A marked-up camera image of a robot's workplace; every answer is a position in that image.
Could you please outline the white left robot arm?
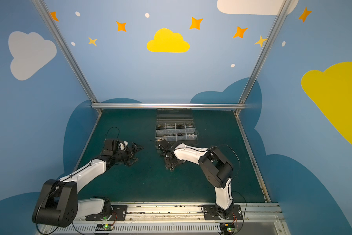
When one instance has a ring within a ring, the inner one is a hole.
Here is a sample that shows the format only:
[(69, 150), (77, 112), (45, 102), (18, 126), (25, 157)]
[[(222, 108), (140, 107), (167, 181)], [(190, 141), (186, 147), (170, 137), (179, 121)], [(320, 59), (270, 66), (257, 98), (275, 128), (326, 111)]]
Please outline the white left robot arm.
[(65, 177), (50, 179), (43, 184), (32, 215), (33, 223), (65, 228), (79, 218), (110, 220), (114, 211), (108, 198), (79, 200), (78, 193), (114, 165), (123, 163), (132, 166), (138, 161), (135, 154), (143, 149), (143, 146), (136, 143), (129, 145), (119, 139), (106, 140), (101, 154), (85, 166)]

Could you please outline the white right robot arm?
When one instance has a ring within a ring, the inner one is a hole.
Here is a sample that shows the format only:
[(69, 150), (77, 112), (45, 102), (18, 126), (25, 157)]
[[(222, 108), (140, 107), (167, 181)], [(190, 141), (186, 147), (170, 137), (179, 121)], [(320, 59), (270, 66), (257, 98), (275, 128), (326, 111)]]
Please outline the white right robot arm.
[(214, 212), (221, 219), (229, 219), (234, 207), (231, 190), (234, 167), (218, 147), (198, 148), (186, 144), (173, 146), (166, 140), (160, 141), (157, 147), (164, 155), (166, 168), (171, 171), (185, 162), (199, 165), (208, 182), (215, 188)]

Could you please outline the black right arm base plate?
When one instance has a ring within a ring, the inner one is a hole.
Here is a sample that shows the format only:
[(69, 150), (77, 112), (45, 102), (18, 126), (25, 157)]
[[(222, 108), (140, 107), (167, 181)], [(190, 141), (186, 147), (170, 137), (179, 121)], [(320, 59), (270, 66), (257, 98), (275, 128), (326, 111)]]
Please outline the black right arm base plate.
[(232, 204), (226, 210), (217, 205), (203, 205), (201, 210), (205, 220), (243, 220), (243, 210), (240, 205)]

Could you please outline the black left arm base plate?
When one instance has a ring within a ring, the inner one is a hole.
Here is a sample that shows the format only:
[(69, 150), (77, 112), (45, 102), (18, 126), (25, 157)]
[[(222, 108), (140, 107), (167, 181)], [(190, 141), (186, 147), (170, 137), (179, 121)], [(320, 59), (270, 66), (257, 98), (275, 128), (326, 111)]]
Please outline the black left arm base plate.
[(110, 205), (104, 207), (98, 214), (91, 214), (85, 217), (86, 221), (124, 221), (127, 215), (127, 205)]

